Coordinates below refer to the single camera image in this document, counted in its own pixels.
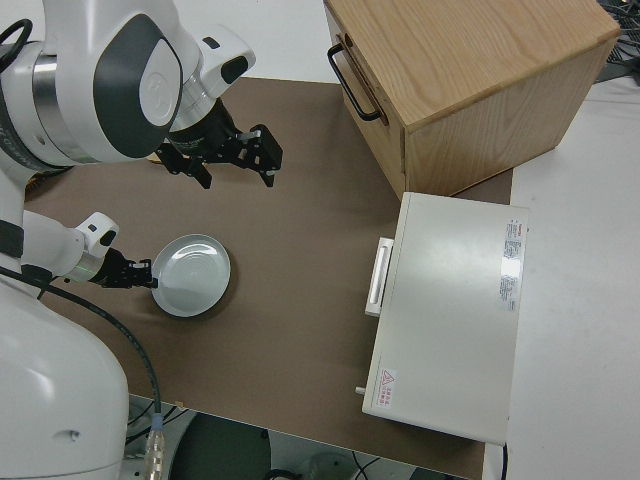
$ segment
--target drawer handle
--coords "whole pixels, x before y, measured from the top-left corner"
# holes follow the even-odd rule
[[[344,47],[342,46],[342,44],[338,43],[337,45],[334,45],[333,47],[331,47],[329,49],[329,51],[327,52],[327,57],[329,58],[329,64],[331,65],[331,68],[333,69],[334,73],[336,74],[336,77],[338,77],[338,81],[340,82],[340,85],[342,85],[342,88],[344,89],[345,93],[347,94],[347,97],[349,97],[349,100],[351,101],[351,104],[353,105],[353,108],[355,108],[356,113],[358,114],[358,116],[362,120],[364,120],[365,122],[371,122],[373,120],[376,120],[376,119],[380,118],[381,117],[381,113],[380,113],[379,110],[374,110],[371,113],[365,113],[365,111],[362,110],[362,107],[358,103],[358,100],[356,100],[356,97],[353,95],[353,92],[351,91],[351,88],[349,88],[349,85],[347,84],[347,80],[344,78],[344,76],[340,72],[340,69],[338,68],[338,65],[336,64],[336,62],[333,59],[333,57],[337,53],[340,53],[343,50],[344,50]]]
[[[381,237],[378,242],[376,260],[373,264],[369,295],[367,295],[367,305],[364,309],[364,312],[372,317],[379,317],[380,312],[382,312],[382,297],[384,296],[384,287],[387,283],[387,273],[389,271],[392,249],[393,240],[391,238]]]

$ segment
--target brown tabletop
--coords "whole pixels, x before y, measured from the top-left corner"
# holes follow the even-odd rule
[[[376,320],[364,314],[380,236],[400,202],[342,104],[340,88],[242,79],[225,95],[239,128],[265,123],[284,150],[275,187],[233,166],[209,167],[213,188],[147,161],[74,168],[30,195],[27,209],[67,226],[101,211],[121,227],[114,248],[154,258],[203,233],[231,257],[218,305],[192,319],[165,314],[148,290],[65,288],[106,308],[147,349],[163,399],[261,427],[454,475],[480,478],[484,445],[361,412]],[[461,196],[508,202],[503,175]],[[45,295],[118,357],[131,393],[149,396],[141,361],[103,320]]]

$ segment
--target white appliance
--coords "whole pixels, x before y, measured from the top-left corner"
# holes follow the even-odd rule
[[[363,412],[505,444],[527,221],[523,208],[404,194],[372,275]]]

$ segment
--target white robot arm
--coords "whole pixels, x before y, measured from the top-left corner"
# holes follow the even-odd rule
[[[0,276],[0,479],[113,480],[128,410],[122,368],[16,279],[109,283],[104,258],[118,228],[101,214],[67,229],[24,212],[28,179],[155,152],[171,173],[205,188],[203,163],[213,162],[250,168],[271,186],[282,150],[262,125],[236,129],[219,99],[255,62],[230,31],[215,26],[194,40],[171,0],[43,4],[44,42],[27,43],[28,21],[0,35],[0,269],[23,275]],[[115,264],[136,268],[120,257]]]

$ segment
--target ceramic plate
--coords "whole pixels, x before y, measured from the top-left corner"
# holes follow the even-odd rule
[[[152,266],[158,288],[153,298],[165,312],[192,317],[213,307],[227,289],[231,263],[224,247],[206,235],[180,237],[158,254]]]

